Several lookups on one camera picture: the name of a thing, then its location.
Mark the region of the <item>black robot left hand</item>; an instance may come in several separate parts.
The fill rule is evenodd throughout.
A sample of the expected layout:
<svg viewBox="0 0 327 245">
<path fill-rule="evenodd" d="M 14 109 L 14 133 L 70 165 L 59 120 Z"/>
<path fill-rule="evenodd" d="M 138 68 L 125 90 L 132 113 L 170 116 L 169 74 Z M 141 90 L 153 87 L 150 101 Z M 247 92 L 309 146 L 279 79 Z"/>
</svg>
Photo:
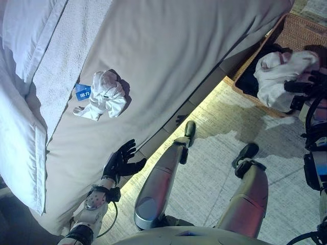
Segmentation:
<svg viewBox="0 0 327 245">
<path fill-rule="evenodd" d="M 135 156 L 135 146 L 135 139 L 131 139 L 114 152 L 104 167 L 101 179 L 112 179 L 115 185 L 118 185 L 121 177 L 132 176 L 140 172 L 147 162 L 146 158 L 128 163 Z"/>
</svg>

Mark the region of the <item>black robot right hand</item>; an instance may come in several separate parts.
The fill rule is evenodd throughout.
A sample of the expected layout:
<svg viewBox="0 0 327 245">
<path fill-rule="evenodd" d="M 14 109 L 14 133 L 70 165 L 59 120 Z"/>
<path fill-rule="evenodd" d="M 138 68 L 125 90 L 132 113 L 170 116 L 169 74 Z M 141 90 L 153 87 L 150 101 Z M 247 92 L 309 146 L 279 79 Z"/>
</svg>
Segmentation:
<svg viewBox="0 0 327 245">
<path fill-rule="evenodd" d="M 325 92 L 326 74 L 319 71 L 312 71 L 307 82 L 287 81 L 284 83 L 284 90 L 292 93 L 304 93 L 307 96 L 315 96 Z"/>
</svg>

